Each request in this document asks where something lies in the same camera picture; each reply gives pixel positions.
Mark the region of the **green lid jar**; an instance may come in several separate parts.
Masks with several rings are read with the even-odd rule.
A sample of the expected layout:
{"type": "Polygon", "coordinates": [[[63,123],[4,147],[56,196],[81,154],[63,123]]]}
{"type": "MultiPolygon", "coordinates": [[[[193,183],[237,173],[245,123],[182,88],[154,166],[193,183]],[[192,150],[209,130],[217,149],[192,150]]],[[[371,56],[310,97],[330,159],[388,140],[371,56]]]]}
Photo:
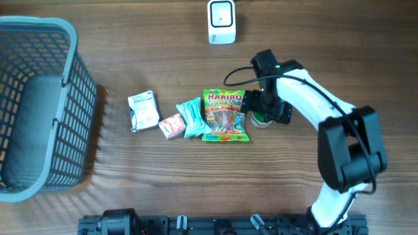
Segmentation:
{"type": "Polygon", "coordinates": [[[257,128],[267,128],[272,124],[272,120],[265,118],[265,115],[259,112],[251,113],[251,123],[257,128]]]}

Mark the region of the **Haribo gummy bag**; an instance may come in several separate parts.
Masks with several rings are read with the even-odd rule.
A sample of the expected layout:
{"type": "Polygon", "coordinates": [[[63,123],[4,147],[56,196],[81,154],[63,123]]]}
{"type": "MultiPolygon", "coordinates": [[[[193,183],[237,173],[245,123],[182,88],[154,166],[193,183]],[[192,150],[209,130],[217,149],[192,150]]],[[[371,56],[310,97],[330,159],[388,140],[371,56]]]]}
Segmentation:
{"type": "Polygon", "coordinates": [[[211,133],[203,134],[203,141],[249,141],[245,129],[246,115],[241,113],[244,95],[244,90],[204,90],[204,112],[211,133]]]}

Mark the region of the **teal snack packet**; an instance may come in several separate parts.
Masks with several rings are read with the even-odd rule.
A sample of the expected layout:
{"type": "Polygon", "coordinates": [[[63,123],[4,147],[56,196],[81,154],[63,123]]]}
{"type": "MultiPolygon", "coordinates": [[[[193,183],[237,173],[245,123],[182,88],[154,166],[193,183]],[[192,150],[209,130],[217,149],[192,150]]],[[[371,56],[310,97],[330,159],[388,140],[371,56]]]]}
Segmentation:
{"type": "Polygon", "coordinates": [[[212,132],[211,128],[202,118],[200,97],[183,104],[177,104],[176,108],[186,124],[184,138],[210,134],[212,132]]]}

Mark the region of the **red small carton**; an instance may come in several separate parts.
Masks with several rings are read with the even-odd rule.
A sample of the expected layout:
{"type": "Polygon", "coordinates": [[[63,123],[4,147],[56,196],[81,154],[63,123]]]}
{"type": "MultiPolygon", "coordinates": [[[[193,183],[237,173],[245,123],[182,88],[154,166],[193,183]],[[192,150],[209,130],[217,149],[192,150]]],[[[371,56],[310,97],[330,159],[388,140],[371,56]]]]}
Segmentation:
{"type": "Polygon", "coordinates": [[[171,139],[182,134],[186,129],[186,124],[181,114],[177,113],[160,121],[159,128],[162,130],[166,139],[171,139]]]}

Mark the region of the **white tag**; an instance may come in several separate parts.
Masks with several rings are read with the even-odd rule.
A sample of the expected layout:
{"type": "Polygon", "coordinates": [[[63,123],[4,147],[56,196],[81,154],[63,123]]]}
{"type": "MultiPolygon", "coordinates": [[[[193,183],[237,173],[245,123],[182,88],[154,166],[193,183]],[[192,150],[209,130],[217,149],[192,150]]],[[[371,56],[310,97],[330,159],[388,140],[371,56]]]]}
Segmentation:
{"type": "Polygon", "coordinates": [[[143,129],[155,127],[160,122],[157,101],[152,90],[127,98],[131,117],[131,131],[136,133],[143,129]]]}

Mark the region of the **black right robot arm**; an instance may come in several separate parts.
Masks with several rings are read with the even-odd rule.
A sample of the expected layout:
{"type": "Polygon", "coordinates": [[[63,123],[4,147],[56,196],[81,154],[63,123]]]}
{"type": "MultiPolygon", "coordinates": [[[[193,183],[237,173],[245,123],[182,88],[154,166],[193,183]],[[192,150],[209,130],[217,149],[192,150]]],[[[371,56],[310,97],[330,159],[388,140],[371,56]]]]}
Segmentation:
{"type": "Polygon", "coordinates": [[[375,193],[376,177],[387,168],[377,112],[342,101],[299,62],[280,63],[272,50],[256,53],[250,67],[260,88],[246,92],[242,111],[251,112],[255,126],[288,124],[297,109],[317,130],[317,165],[324,184],[308,210],[308,231],[334,232],[359,194],[375,193]]]}

